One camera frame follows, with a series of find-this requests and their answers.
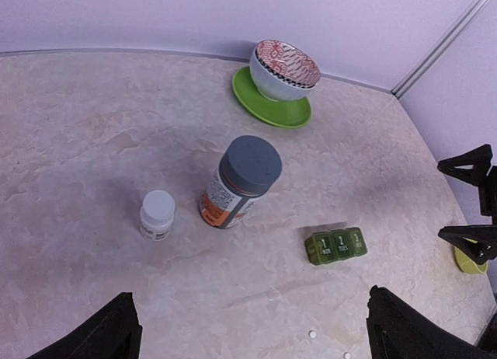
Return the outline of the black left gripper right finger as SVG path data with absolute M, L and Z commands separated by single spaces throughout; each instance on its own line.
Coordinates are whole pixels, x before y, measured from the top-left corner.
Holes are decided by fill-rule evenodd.
M 439 328 L 387 288 L 373 286 L 366 319 L 370 352 L 379 358 L 492 358 Z

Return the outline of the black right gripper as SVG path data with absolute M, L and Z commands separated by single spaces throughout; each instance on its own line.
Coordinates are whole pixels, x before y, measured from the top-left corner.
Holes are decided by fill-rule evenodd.
M 462 155 L 438 162 L 444 175 L 480 188 L 480 212 L 493 225 L 446 226 L 438 236 L 478 265 L 496 258 L 497 167 L 492 165 L 492 146 L 484 144 Z

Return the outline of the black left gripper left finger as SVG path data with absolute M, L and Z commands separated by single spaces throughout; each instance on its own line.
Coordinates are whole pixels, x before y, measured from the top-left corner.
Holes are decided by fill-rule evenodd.
M 138 358 L 142 326 L 133 294 L 121 292 L 80 326 L 32 358 Z

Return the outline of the green pill organizer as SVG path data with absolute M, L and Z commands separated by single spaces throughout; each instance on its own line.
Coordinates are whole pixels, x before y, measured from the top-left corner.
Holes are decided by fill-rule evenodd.
M 314 232 L 304 241 L 308 260 L 315 266 L 348 260 L 368 253 L 360 228 Z

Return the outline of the small white pill bottle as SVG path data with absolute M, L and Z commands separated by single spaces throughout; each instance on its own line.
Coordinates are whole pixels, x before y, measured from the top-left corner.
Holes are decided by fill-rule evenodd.
M 140 232 L 152 241 L 164 240 L 171 231 L 176 203 L 164 190 L 153 190 L 142 200 Z

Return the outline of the amber bottle grey cap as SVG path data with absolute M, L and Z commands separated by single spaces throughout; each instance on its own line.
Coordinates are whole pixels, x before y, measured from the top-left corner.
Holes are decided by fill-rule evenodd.
M 201 218 L 228 229 L 238 224 L 282 173 L 278 151 L 266 140 L 242 135 L 223 154 L 199 203 Z

